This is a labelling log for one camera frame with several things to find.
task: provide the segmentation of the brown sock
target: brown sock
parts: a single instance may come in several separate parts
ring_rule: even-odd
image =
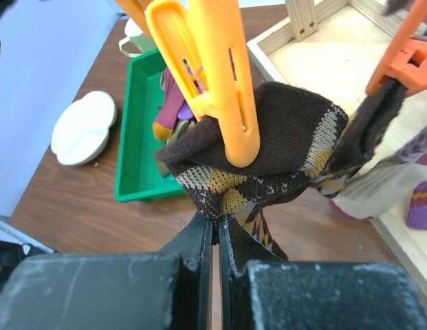
[[[392,89],[391,81],[379,93]],[[227,161],[213,118],[197,123],[157,156],[200,212],[209,219],[234,214],[272,251],[262,208],[287,203],[310,186],[336,179],[334,175],[357,171],[371,159],[399,109],[382,113],[380,104],[367,98],[348,125],[348,116],[340,107],[304,89],[267,82],[255,89],[254,96],[261,148],[248,167],[237,168]],[[254,236],[260,222],[265,224],[266,234]]]

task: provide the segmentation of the blue wall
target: blue wall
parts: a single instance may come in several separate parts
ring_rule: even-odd
[[[0,20],[0,215],[12,214],[118,12],[113,0],[17,0]]]

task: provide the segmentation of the wooden tray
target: wooden tray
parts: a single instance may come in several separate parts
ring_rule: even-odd
[[[383,17],[384,0],[289,0],[289,17],[248,42],[250,57],[267,80],[319,93],[352,114],[406,12]],[[417,31],[422,34],[427,25]],[[394,153],[427,123],[427,91],[406,100],[361,172]],[[373,220],[427,295],[427,232],[406,227],[410,194]]]

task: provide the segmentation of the wooden frame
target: wooden frame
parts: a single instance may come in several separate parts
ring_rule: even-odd
[[[384,2],[288,0],[290,17],[248,41],[250,58],[266,80],[320,93],[350,115],[365,97],[364,88],[370,75],[406,16],[404,11],[382,16]],[[350,26],[355,20],[358,26]],[[426,24],[421,24],[417,33],[422,34],[426,28]],[[346,53],[347,63],[343,63],[340,53]],[[321,66],[332,65],[333,68],[321,68],[315,63],[318,61]],[[336,86],[335,91],[331,90],[332,85]],[[376,157],[360,172],[367,172],[380,159],[394,153],[426,123],[427,91],[406,100]],[[427,296],[427,232],[407,228],[409,199],[410,195],[372,223]]]

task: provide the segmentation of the mug handle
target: mug handle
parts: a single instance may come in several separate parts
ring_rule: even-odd
[[[120,51],[124,54],[124,55],[126,55],[126,56],[128,56],[128,57],[130,57],[130,58],[134,58],[134,57],[137,57],[137,56],[139,56],[139,55],[141,55],[141,53],[130,53],[130,52],[127,52],[126,50],[124,50],[123,49],[123,46],[124,45],[126,45],[127,43],[130,43],[131,42],[131,38],[130,37],[125,37],[125,38],[123,38],[122,40],[120,40],[119,42],[118,42],[118,48],[120,49]]]

